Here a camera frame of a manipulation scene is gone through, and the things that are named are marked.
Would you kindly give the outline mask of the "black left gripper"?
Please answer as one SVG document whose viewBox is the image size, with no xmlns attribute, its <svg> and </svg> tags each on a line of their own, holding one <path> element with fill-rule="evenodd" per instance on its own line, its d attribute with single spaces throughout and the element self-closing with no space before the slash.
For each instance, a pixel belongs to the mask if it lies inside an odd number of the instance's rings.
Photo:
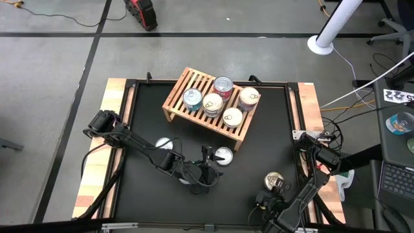
<svg viewBox="0 0 414 233">
<path fill-rule="evenodd" d="M 210 188 L 215 186 L 223 175 L 216 167 L 208 164 L 211 161 L 223 161 L 224 158 L 216 156 L 211 146 L 201 147 L 202 159 L 198 161 L 185 161 L 180 158 L 181 179 L 187 180 L 190 184 L 191 194 L 207 194 Z"/>
</svg>

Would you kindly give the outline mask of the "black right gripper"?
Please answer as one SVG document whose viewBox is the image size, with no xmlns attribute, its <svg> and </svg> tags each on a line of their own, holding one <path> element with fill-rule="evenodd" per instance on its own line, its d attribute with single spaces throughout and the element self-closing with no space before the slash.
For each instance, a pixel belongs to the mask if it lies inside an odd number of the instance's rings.
<svg viewBox="0 0 414 233">
<path fill-rule="evenodd" d="M 290 184 L 284 180 L 283 188 L 266 188 L 260 191 L 255 198 L 255 204 L 263 211 L 262 232 L 292 232 L 291 227 L 285 225 L 282 214 L 288 207 L 284 195 L 290 190 Z"/>
</svg>

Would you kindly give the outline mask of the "wooden slatted shelf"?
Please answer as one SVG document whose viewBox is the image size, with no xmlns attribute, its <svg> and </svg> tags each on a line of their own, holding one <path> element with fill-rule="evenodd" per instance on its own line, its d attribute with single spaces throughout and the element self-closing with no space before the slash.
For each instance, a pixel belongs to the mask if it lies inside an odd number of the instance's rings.
<svg viewBox="0 0 414 233">
<path fill-rule="evenodd" d="M 238 151 L 245 139 L 246 132 L 248 131 L 258 105 L 258 103 L 254 103 L 253 108 L 246 110 L 240 104 L 241 93 L 246 88 L 251 87 L 250 84 L 235 83 L 230 93 L 230 99 L 225 102 L 220 101 L 220 106 L 217 108 L 214 108 L 211 104 L 202 103 L 199 109 L 192 110 L 189 108 L 189 105 L 184 103 L 184 93 L 188 89 L 199 90 L 201 92 L 201 98 L 212 95 L 214 91 L 214 80 L 214 76 L 190 67 L 185 68 L 162 105 L 164 114 L 168 122 L 171 122 L 175 116 L 180 116 L 233 139 L 235 140 L 234 150 Z M 241 123 L 237 126 L 231 126 L 224 119 L 224 112 L 229 108 L 238 108 L 241 110 Z"/>
</svg>

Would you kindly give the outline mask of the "black table mat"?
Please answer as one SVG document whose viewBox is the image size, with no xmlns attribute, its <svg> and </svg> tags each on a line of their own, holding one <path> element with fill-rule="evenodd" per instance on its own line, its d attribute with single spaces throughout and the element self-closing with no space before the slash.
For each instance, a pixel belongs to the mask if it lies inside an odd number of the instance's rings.
<svg viewBox="0 0 414 233">
<path fill-rule="evenodd" d="M 172 86 L 142 84 L 131 129 L 150 143 L 166 137 L 175 150 L 196 161 L 201 148 L 227 147 L 234 157 L 220 167 L 219 182 L 207 194 L 192 194 L 179 180 L 158 171 L 137 150 L 127 149 L 115 218 L 121 221 L 215 225 L 253 225 L 262 221 L 255 198 L 264 178 L 278 172 L 290 183 L 286 198 L 298 190 L 287 95 L 282 88 L 263 88 L 260 101 L 240 146 L 235 141 L 176 116 L 168 122 L 162 110 Z"/>
</svg>

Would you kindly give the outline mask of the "white and green cloth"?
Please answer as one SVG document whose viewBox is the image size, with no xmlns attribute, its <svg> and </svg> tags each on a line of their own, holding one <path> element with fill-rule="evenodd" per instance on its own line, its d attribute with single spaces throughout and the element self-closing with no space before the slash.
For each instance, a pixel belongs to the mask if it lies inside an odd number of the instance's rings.
<svg viewBox="0 0 414 233">
<path fill-rule="evenodd" d="M 350 170 L 348 172 L 340 173 L 334 176 L 336 179 L 336 184 L 338 187 L 338 193 L 340 197 L 340 201 L 345 201 L 345 192 L 344 190 L 349 188 L 352 185 L 354 179 L 354 170 Z"/>
</svg>

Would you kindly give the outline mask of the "black keyboard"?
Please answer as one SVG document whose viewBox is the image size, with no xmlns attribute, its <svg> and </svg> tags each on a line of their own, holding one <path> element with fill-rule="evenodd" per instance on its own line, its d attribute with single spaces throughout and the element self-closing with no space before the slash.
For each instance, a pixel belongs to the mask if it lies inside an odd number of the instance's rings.
<svg viewBox="0 0 414 233">
<path fill-rule="evenodd" d="M 394 207 L 414 205 L 414 171 L 383 162 L 378 198 L 382 203 Z"/>
</svg>

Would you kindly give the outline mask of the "dark side table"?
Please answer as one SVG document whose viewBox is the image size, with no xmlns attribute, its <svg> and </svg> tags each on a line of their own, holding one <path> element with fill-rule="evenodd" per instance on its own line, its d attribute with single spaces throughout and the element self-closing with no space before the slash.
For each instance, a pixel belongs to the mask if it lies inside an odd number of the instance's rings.
<svg viewBox="0 0 414 233">
<path fill-rule="evenodd" d="M 408 112 L 414 115 L 414 101 L 401 104 L 386 102 L 384 100 L 383 90 L 394 89 L 389 88 L 385 80 L 377 81 L 374 84 L 374 87 L 376 105 L 378 108 L 377 117 L 380 131 L 382 162 L 409 168 L 414 171 L 414 154 L 412 154 L 407 147 L 407 140 L 414 137 L 414 130 L 403 135 L 395 135 L 387 129 L 385 124 L 389 117 L 399 112 Z M 414 93 L 414 83 L 406 84 L 401 91 Z M 398 210 L 406 216 L 414 218 L 414 205 L 410 205 L 409 207 L 390 207 Z"/>
</svg>

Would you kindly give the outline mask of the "blue-labelled can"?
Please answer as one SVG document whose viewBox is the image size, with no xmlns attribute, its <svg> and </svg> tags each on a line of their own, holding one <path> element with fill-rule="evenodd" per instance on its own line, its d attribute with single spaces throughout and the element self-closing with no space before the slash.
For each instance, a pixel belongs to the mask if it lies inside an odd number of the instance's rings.
<svg viewBox="0 0 414 233">
<path fill-rule="evenodd" d="M 403 135 L 414 130 L 414 115 L 408 112 L 399 112 L 389 117 L 385 124 L 391 133 Z"/>
</svg>

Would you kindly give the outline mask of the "red and black machine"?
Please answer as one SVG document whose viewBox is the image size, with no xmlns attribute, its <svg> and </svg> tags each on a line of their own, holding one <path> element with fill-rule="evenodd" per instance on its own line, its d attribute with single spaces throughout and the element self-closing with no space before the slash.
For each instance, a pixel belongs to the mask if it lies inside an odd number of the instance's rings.
<svg viewBox="0 0 414 233">
<path fill-rule="evenodd" d="M 157 28 L 157 16 L 151 0 L 124 0 L 126 10 L 146 30 Z"/>
</svg>

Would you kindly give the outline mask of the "white paper marker tag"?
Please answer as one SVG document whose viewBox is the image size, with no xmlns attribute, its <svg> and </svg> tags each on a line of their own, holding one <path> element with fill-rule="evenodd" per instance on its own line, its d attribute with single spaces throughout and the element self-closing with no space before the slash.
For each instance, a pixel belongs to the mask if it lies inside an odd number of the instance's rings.
<svg viewBox="0 0 414 233">
<path fill-rule="evenodd" d="M 408 103 L 414 101 L 414 93 L 396 91 L 390 89 L 383 90 L 384 100 L 396 104 Z"/>
</svg>

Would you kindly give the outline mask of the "white pole with round base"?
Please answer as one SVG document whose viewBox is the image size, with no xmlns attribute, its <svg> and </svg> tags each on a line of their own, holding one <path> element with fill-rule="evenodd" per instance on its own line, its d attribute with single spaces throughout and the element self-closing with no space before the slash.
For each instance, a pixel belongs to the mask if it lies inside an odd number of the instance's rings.
<svg viewBox="0 0 414 233">
<path fill-rule="evenodd" d="M 308 48 L 315 54 L 328 55 L 334 50 L 333 40 L 348 22 L 363 0 L 340 0 L 318 35 L 307 41 Z"/>
</svg>

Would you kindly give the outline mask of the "grey furniture foot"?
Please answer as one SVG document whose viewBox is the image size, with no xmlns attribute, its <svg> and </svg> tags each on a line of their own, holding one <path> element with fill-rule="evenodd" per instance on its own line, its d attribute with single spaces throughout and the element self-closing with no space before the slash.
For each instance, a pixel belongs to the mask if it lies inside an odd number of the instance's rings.
<svg viewBox="0 0 414 233">
<path fill-rule="evenodd" d="M 11 150 L 22 151 L 24 146 L 11 142 L 9 140 L 0 138 L 0 148 L 9 148 Z"/>
</svg>

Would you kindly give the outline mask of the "grey office chair base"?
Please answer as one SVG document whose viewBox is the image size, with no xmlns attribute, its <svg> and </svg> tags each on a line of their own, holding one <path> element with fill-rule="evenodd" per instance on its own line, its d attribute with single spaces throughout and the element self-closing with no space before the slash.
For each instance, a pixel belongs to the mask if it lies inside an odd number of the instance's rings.
<svg viewBox="0 0 414 233">
<path fill-rule="evenodd" d="M 378 22 L 379 27 L 387 25 L 394 33 L 374 36 L 366 43 L 372 45 L 375 41 L 395 39 L 397 44 L 402 44 L 402 58 L 405 58 L 410 52 L 411 44 L 414 43 L 414 0 L 397 0 L 397 10 L 401 23 L 388 18 Z"/>
</svg>

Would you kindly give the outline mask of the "silver metal corner bracket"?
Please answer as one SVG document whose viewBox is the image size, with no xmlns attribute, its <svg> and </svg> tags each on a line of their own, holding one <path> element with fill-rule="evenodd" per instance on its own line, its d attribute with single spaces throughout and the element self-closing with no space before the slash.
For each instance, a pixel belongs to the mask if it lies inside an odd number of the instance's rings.
<svg viewBox="0 0 414 233">
<path fill-rule="evenodd" d="M 324 131 L 304 131 L 304 130 L 293 130 L 292 137 L 294 140 L 299 140 L 302 135 L 311 136 L 319 141 L 330 141 L 329 133 Z"/>
</svg>

